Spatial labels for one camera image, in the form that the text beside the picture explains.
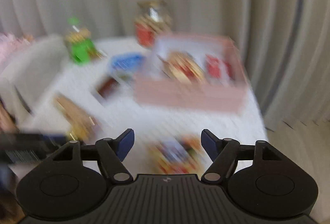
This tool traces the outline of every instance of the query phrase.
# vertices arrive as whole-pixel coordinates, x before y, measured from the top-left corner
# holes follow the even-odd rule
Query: white table
[[[116,138],[127,128],[135,131],[135,144],[123,162],[133,176],[137,173],[152,172],[146,150],[151,141],[172,139],[183,134],[200,135],[203,129],[209,129],[219,138],[236,139],[241,144],[254,144],[258,139],[267,140],[252,90],[248,91],[246,103],[239,115],[139,105],[134,101],[131,91],[124,91],[105,105],[100,104],[92,93],[107,72],[109,58],[126,52],[148,51],[139,46],[134,38],[105,39],[95,44],[107,53],[107,58],[85,66],[68,64],[65,71],[58,75],[40,98],[34,115],[22,128],[51,133],[67,131],[69,123],[53,103],[55,94],[60,92],[101,122],[106,133],[99,133],[95,141],[104,137]],[[210,163],[210,159],[206,157],[206,166]],[[96,162],[88,162],[85,165],[98,171]]]

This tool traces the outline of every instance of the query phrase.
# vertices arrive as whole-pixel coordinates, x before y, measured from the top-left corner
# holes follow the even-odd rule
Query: green cap
[[[77,17],[70,17],[68,19],[68,23],[73,26],[73,25],[78,25],[80,21]]]

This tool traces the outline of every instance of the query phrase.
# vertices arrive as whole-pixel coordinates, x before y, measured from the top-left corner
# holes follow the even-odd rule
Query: curtain
[[[139,0],[0,0],[0,31],[64,33],[80,18],[94,38],[133,35]],[[330,118],[330,0],[166,0],[174,30],[230,36],[265,124]]]

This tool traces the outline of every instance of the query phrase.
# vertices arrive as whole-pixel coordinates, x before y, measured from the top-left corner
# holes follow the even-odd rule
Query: pink box
[[[162,71],[170,51],[187,51],[205,70],[205,55],[219,55],[232,68],[234,82],[229,85],[185,85],[168,78]],[[138,103],[238,113],[248,89],[238,49],[228,37],[166,34],[155,41],[151,54],[136,75],[135,98]]]

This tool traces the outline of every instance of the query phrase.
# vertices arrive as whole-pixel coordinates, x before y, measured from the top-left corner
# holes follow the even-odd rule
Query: beige floor
[[[330,122],[305,124],[290,128],[282,122],[276,132],[267,134],[274,147],[314,178],[319,194],[311,217],[330,224]]]

